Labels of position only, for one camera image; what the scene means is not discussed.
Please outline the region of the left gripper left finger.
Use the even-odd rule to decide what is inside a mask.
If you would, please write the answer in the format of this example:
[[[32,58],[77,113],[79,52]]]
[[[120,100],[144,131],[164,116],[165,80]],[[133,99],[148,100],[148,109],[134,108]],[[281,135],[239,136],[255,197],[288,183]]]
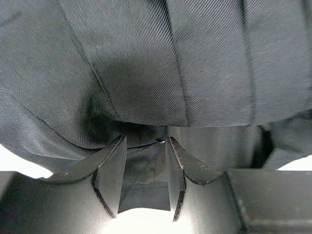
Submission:
[[[105,211],[116,218],[127,154],[127,137],[118,136],[105,148],[47,179],[55,184],[73,184],[91,177],[92,187]]]

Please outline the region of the black pleated skirt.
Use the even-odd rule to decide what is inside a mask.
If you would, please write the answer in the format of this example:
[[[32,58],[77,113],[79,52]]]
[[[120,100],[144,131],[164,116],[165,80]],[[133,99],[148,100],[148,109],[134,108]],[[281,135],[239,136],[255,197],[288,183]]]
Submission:
[[[167,134],[219,170],[311,155],[311,1],[1,1],[3,147],[56,172],[126,135],[149,183]]]

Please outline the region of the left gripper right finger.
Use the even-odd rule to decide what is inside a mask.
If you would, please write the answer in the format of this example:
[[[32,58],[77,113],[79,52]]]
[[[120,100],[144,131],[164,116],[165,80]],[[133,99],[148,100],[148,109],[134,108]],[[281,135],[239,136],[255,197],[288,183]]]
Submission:
[[[187,191],[186,180],[205,186],[219,178],[222,173],[188,153],[174,137],[166,139],[166,165],[170,208],[173,222],[176,222]]]

